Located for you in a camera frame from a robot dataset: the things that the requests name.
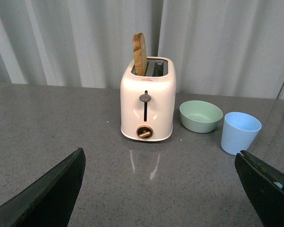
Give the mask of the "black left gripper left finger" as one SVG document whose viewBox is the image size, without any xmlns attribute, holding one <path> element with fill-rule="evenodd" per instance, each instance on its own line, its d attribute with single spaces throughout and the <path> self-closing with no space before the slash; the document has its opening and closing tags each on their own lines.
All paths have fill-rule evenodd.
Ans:
<svg viewBox="0 0 284 227">
<path fill-rule="evenodd" d="M 66 227 L 81 189 L 86 157 L 78 148 L 0 206 L 0 227 Z"/>
</svg>

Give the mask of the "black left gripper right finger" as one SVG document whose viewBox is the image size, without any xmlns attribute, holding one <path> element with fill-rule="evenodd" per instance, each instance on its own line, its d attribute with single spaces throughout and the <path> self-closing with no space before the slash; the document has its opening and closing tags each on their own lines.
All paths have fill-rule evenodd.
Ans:
<svg viewBox="0 0 284 227">
<path fill-rule="evenodd" d="M 284 227 L 284 174 L 245 150 L 235 168 L 263 226 Z"/>
</svg>

